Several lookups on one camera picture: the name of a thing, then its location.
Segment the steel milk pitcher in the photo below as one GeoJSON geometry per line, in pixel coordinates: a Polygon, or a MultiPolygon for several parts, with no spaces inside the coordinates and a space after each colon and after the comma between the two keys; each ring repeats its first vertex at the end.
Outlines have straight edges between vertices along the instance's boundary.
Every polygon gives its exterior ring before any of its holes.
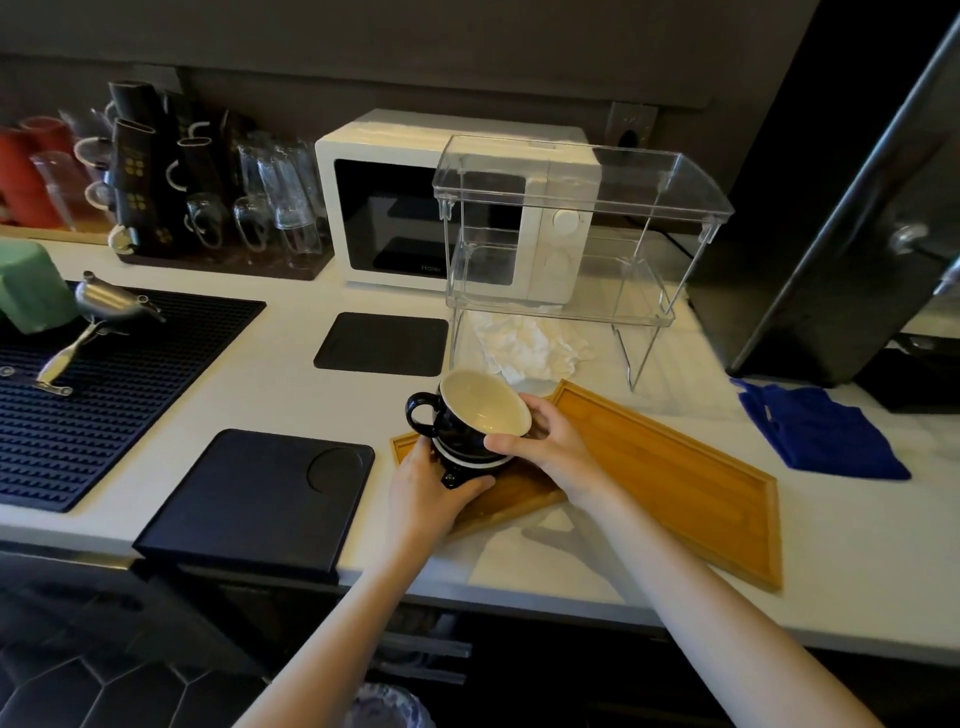
{"type": "Polygon", "coordinates": [[[145,317],[166,321],[150,297],[108,283],[91,271],[84,271],[74,288],[74,298],[79,313],[90,323],[119,325],[145,317]]]}

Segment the black drip tray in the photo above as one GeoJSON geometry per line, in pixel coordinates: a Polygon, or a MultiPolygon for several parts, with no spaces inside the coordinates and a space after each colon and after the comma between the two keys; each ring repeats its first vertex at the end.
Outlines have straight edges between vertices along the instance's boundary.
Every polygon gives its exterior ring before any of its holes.
{"type": "Polygon", "coordinates": [[[894,414],[960,415],[960,338],[895,334],[853,382],[894,414]]]}

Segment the crumpled white paper towel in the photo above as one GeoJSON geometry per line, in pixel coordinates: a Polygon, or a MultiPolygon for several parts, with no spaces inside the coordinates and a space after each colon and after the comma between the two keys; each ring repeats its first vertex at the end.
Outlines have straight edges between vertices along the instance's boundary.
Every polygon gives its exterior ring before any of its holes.
{"type": "Polygon", "coordinates": [[[486,372],[510,385],[573,377],[594,350],[566,320],[493,312],[465,314],[479,342],[486,372]]]}

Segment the clear drinking glass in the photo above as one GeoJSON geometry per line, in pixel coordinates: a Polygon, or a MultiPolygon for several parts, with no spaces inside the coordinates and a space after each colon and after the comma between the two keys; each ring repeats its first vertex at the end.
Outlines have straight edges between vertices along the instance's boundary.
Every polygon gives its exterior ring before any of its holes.
{"type": "Polygon", "coordinates": [[[92,233],[102,228],[106,218],[85,195],[89,178],[70,153],[36,151],[30,154],[30,162],[42,177],[63,228],[74,233],[92,233]]]}

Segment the clear acrylic two-tier shelf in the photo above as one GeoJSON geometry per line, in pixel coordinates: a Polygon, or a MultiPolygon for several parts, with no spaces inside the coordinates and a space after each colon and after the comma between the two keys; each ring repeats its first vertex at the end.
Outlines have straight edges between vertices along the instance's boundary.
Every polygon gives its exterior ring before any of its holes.
{"type": "Polygon", "coordinates": [[[453,135],[432,186],[443,226],[448,367],[470,311],[610,330],[636,390],[690,274],[735,209],[686,155],[453,135]]]}

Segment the person's right hand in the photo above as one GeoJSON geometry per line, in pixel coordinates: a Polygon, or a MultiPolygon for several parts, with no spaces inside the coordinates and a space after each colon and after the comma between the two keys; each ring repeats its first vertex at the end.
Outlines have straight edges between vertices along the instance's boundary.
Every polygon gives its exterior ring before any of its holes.
{"type": "Polygon", "coordinates": [[[599,466],[573,424],[551,401],[520,394],[532,419],[526,436],[545,438],[548,458],[532,463],[564,491],[571,504],[596,515],[611,495],[615,483],[599,466]]]}

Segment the person's left hand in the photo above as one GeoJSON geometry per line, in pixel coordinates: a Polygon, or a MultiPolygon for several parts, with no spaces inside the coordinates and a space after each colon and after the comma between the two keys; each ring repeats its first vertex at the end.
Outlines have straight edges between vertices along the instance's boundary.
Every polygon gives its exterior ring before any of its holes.
{"type": "Polygon", "coordinates": [[[425,564],[459,516],[445,512],[448,489],[431,461],[431,447],[419,436],[390,481],[385,552],[391,561],[425,564]]]}

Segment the wooden serving tray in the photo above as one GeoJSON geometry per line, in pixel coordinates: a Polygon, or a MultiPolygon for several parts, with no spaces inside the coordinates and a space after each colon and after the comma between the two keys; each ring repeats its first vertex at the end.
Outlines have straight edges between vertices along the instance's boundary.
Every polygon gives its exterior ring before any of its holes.
{"type": "Polygon", "coordinates": [[[548,400],[601,467],[691,552],[764,591],[784,588],[773,475],[568,380],[548,400]]]}

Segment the person's left forearm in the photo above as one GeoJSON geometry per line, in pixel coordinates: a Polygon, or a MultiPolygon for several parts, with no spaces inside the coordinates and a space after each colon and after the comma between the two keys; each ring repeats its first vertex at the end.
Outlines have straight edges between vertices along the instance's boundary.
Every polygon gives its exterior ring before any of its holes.
{"type": "Polygon", "coordinates": [[[394,538],[233,728],[338,728],[434,546],[423,532],[394,538]]]}

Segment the blue cloth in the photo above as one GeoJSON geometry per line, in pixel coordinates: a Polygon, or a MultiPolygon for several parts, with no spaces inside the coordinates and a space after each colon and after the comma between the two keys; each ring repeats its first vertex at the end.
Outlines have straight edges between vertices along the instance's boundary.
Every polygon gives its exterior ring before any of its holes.
{"type": "Polygon", "coordinates": [[[836,477],[907,481],[910,470],[858,407],[835,402],[815,386],[786,389],[740,378],[738,400],[783,463],[836,477]]]}

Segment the person's right forearm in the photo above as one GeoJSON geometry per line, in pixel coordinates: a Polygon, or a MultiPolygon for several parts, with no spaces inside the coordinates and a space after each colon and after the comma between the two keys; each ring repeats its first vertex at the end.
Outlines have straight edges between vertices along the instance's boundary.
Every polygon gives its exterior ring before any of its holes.
{"type": "Polygon", "coordinates": [[[599,526],[736,728],[883,728],[780,625],[596,467],[559,480],[599,526]]]}

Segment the tall black mug yellow print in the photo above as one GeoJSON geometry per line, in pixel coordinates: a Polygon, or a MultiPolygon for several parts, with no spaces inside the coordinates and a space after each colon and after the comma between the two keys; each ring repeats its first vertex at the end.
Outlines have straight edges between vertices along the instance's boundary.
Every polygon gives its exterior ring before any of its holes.
{"type": "Polygon", "coordinates": [[[113,127],[107,185],[116,222],[107,246],[120,257],[174,259],[178,255],[172,225],[173,205],[164,176],[168,155],[159,132],[123,117],[113,127]]]}
{"type": "Polygon", "coordinates": [[[209,136],[183,137],[176,141],[178,157],[164,172],[167,185],[188,195],[203,194],[230,201],[229,187],[221,174],[213,139],[209,136]]]}

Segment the red cup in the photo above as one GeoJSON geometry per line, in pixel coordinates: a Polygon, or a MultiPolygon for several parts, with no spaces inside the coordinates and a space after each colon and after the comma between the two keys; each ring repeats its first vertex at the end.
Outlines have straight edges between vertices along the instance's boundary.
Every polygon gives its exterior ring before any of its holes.
{"type": "Polygon", "coordinates": [[[62,118],[46,115],[30,116],[21,119],[18,127],[30,139],[33,151],[63,152],[69,157],[74,157],[74,135],[62,118]]]}
{"type": "Polygon", "coordinates": [[[31,161],[41,151],[24,130],[0,125],[0,195],[20,227],[61,229],[64,221],[46,190],[45,181],[31,161]]]}

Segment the black cup with cream inside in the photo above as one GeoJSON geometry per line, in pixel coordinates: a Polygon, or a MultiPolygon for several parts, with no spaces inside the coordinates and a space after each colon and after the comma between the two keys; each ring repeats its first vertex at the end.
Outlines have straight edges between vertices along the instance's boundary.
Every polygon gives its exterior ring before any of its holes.
{"type": "Polygon", "coordinates": [[[430,439],[438,452],[468,464],[487,464],[504,456],[486,448],[490,434],[525,436],[533,418],[521,396],[500,376],[479,370],[452,370],[435,392],[411,394],[406,421],[430,439]]]}

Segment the wall power outlet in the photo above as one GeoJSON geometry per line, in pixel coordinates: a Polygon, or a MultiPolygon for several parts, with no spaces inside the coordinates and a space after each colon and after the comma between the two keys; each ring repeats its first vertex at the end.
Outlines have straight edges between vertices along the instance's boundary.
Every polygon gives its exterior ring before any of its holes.
{"type": "Polygon", "coordinates": [[[606,117],[604,146],[649,148],[660,110],[655,104],[611,102],[606,117]]]}

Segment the dark tray under mugs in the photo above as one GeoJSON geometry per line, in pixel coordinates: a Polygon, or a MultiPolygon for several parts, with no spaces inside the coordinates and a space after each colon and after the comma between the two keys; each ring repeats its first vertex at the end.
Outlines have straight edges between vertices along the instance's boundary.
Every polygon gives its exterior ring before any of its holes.
{"type": "Polygon", "coordinates": [[[204,246],[187,249],[171,246],[148,246],[146,249],[133,247],[132,251],[128,252],[110,249],[119,261],[127,265],[297,282],[316,280],[319,273],[334,259],[333,249],[327,249],[319,255],[310,255],[304,267],[290,265],[283,255],[274,256],[267,262],[251,263],[246,257],[247,249],[237,247],[227,247],[225,252],[204,246]]]}

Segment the black ribbed drying mat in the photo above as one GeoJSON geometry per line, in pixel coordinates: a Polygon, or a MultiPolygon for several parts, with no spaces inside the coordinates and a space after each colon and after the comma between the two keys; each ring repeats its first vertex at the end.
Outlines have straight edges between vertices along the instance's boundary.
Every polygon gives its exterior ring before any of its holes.
{"type": "Polygon", "coordinates": [[[84,344],[60,386],[32,384],[42,365],[72,343],[84,319],[39,334],[0,316],[0,505],[65,513],[150,430],[219,358],[266,302],[132,288],[164,321],[133,321],[126,334],[84,344]]]}

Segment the trash bin liner bag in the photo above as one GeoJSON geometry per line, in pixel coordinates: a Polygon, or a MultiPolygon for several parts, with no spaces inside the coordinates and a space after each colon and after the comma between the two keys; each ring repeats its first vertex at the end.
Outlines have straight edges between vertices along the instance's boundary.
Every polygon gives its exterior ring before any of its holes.
{"type": "Polygon", "coordinates": [[[351,701],[342,728],[436,728],[426,705],[398,685],[365,683],[351,701]]]}

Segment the white microwave oven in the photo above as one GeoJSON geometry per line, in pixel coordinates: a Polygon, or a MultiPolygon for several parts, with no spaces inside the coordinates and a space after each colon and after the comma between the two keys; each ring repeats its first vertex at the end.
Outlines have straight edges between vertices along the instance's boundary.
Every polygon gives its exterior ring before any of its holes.
{"type": "Polygon", "coordinates": [[[315,154],[346,280],[572,298],[602,177],[582,128],[378,108],[315,154]]]}

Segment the black tamping mat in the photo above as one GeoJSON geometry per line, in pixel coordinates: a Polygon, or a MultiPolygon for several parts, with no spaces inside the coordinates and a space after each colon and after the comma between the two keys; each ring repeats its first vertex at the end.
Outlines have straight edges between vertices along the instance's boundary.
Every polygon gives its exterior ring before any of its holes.
{"type": "Polygon", "coordinates": [[[375,450],[225,429],[134,541],[173,566],[335,583],[375,450]]]}

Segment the group of clear glass mugs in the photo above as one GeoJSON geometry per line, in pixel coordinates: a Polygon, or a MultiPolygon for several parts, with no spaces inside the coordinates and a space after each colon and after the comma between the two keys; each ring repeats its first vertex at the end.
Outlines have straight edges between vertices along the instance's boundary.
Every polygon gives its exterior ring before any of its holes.
{"type": "Polygon", "coordinates": [[[198,244],[215,252],[245,248],[247,261],[267,262],[283,256],[305,267],[310,256],[330,249],[321,234],[316,210],[299,167],[305,149],[284,145],[270,132],[255,129],[210,137],[229,201],[185,194],[183,224],[198,244]]]}

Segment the green cup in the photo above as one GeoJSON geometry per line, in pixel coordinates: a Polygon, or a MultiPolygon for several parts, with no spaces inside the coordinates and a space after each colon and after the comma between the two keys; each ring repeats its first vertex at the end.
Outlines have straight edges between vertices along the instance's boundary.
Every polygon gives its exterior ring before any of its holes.
{"type": "Polygon", "coordinates": [[[31,335],[79,317],[74,293],[47,249],[30,240],[0,238],[0,318],[31,335]]]}

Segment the small black square mat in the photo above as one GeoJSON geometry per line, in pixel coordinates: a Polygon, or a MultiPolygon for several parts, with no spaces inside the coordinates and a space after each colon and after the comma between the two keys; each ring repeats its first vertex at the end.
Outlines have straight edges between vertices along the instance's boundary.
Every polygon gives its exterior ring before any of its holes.
{"type": "Polygon", "coordinates": [[[317,369],[434,378],[449,337],[444,319],[344,311],[314,357],[317,369]]]}

